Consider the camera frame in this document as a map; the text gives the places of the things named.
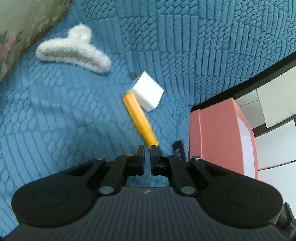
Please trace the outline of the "black tube object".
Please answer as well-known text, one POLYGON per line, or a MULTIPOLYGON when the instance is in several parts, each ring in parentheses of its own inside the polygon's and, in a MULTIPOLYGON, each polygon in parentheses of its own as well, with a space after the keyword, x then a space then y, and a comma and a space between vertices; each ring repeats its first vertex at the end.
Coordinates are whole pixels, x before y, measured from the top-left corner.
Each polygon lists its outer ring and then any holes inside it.
POLYGON ((186 162, 184 146, 181 140, 173 143, 173 152, 174 152, 174 155, 178 157, 181 162, 186 162))

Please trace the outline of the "pink storage box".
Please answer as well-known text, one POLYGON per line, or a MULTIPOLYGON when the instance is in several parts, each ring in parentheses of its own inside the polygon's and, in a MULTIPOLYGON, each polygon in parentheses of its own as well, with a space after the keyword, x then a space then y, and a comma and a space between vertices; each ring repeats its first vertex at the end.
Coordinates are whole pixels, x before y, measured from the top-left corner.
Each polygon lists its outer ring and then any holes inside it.
POLYGON ((189 156, 258 179, 254 133, 232 98, 190 113, 189 156))

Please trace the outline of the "floral green cushion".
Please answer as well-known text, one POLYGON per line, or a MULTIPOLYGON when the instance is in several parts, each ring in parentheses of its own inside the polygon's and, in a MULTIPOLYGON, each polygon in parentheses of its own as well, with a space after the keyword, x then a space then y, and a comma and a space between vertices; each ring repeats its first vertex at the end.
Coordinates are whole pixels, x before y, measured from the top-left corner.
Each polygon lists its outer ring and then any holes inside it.
POLYGON ((71 1, 1 1, 1 79, 22 52, 54 27, 70 6, 71 1))

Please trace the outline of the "blue textured sofa cover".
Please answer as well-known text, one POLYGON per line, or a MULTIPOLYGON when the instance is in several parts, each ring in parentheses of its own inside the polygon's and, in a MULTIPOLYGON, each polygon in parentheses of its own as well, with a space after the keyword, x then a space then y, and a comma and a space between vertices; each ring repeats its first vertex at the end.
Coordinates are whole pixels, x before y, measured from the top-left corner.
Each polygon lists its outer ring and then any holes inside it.
POLYGON ((295 52, 295 1, 72 1, 45 39, 89 26, 112 63, 105 75, 40 61, 37 44, 1 82, 1 236, 17 226, 13 194, 92 158, 143 144, 123 104, 133 72, 164 89, 147 115, 164 153, 189 146, 193 106, 295 52))

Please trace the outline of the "yellow plastic screwdriver handle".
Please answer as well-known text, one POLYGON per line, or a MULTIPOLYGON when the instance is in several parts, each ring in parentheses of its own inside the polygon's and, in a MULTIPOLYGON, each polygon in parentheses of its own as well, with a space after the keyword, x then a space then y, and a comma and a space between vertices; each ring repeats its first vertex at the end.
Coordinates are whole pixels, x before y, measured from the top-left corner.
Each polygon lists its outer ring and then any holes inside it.
POLYGON ((136 97, 132 93, 127 93, 123 97, 123 103, 129 113, 135 128, 144 139, 147 147, 150 149, 152 146, 158 146, 159 141, 155 136, 151 124, 142 110, 142 107, 138 103, 136 97))

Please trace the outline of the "white cube block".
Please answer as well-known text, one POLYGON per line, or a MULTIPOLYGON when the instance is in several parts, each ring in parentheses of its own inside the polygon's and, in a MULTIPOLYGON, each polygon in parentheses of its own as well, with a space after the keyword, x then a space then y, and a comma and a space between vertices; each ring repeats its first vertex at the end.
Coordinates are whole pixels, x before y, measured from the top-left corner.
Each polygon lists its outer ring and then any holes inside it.
POLYGON ((140 106, 146 112, 150 112, 159 105, 164 89, 144 71, 133 82, 128 93, 132 93, 140 106))

